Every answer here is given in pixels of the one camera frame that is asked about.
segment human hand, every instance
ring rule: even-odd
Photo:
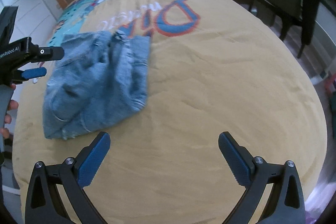
[[[10,86],[13,90],[16,89],[16,85],[12,84]],[[12,110],[12,109],[17,109],[19,107],[19,104],[17,101],[11,100],[9,102],[7,110]],[[9,114],[6,114],[5,116],[5,123],[11,123],[12,122],[12,117]],[[3,137],[6,139],[9,137],[9,130],[7,128],[0,128],[0,134],[3,135]]]

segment yellow bedsheet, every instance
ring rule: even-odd
[[[325,158],[325,117],[309,78],[267,26],[232,0],[104,0],[80,31],[121,25],[152,34],[152,46],[147,105],[105,129],[111,148],[85,189],[108,223],[222,223],[244,192],[218,149],[223,131],[268,162],[293,160],[308,197]],[[48,75],[24,88],[16,123],[23,211],[34,163],[61,163],[96,136],[44,138],[53,64],[45,66]]]

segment bed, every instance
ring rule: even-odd
[[[147,105],[104,129],[111,148],[85,188],[108,223],[221,223],[244,192],[218,149],[223,131],[268,162],[293,160],[309,196],[326,154],[323,109],[308,76],[260,20],[232,0],[63,3],[49,45],[64,33],[99,30],[152,37]],[[44,138],[43,95],[54,63],[44,66],[47,76],[24,87],[16,122],[13,168],[23,213],[34,164],[76,156],[98,133]]]

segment floor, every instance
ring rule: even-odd
[[[274,25],[271,30],[279,36],[281,29],[281,19],[276,17]],[[300,47],[300,33],[299,27],[292,27],[286,39],[284,41],[285,45],[292,52],[294,56],[297,55]],[[314,56],[313,49],[308,46],[305,48],[302,57],[298,60],[301,67],[305,70],[309,77],[313,77],[322,71],[322,67]],[[327,206],[330,198],[336,190],[336,140],[332,137],[332,124],[331,124],[331,112],[329,109],[329,100],[323,83],[315,86],[316,92],[320,97],[327,122],[328,130],[328,148],[327,156],[316,184],[315,189],[307,199],[305,203],[307,218],[306,224],[313,224],[315,220],[322,213],[324,208]],[[10,160],[6,160],[4,166],[1,168],[0,178],[3,180],[3,185],[5,186],[3,191],[4,203],[7,209],[10,211],[12,216],[18,222],[22,224],[22,216],[20,211],[20,197],[15,191],[18,189],[18,185],[15,182],[12,165]]]

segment mattress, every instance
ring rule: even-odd
[[[293,160],[308,197],[326,154],[325,117],[308,76],[266,25],[232,0],[76,0],[49,45],[64,33],[116,29],[152,41],[147,105],[103,129],[111,148],[85,188],[108,223],[222,223],[245,190],[219,151],[224,131],[267,162]],[[98,133],[44,138],[43,96],[54,64],[44,66],[47,76],[25,85],[16,122],[23,213],[34,164],[76,156]]]

